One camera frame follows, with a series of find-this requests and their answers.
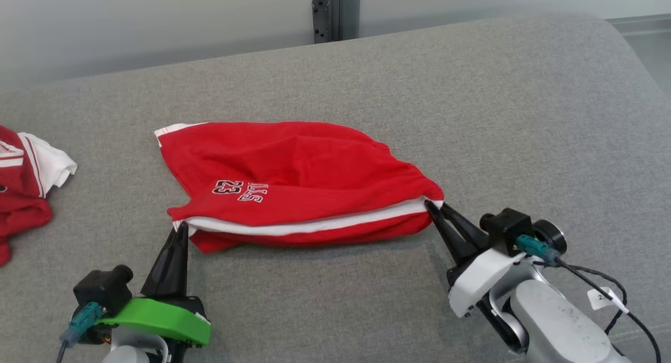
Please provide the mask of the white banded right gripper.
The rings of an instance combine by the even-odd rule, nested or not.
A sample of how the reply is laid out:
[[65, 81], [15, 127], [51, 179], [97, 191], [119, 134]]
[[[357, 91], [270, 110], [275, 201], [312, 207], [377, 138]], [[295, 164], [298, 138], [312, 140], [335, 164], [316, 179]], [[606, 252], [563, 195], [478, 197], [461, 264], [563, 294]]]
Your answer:
[[484, 251], [451, 285], [448, 295], [451, 310], [456, 317], [463, 318], [470, 312], [470, 308], [503, 278], [514, 263], [520, 262], [525, 257], [525, 253], [511, 257], [496, 249], [489, 249], [488, 234], [450, 205], [442, 205], [442, 212], [431, 200], [425, 200], [424, 205], [457, 266], [464, 265], [470, 260], [475, 254], [475, 248]]

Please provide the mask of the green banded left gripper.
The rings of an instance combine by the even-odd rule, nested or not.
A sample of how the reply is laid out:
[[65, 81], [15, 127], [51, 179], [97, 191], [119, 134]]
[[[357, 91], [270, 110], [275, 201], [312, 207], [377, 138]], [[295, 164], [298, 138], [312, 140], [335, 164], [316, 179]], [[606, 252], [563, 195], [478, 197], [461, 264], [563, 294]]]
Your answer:
[[[140, 293], [144, 296], [186, 296], [188, 277], [188, 225], [172, 229], [154, 262]], [[158, 335], [189, 346], [208, 346], [211, 323], [197, 296], [159, 301], [133, 298], [115, 317], [103, 317], [98, 325], [123, 326]]]

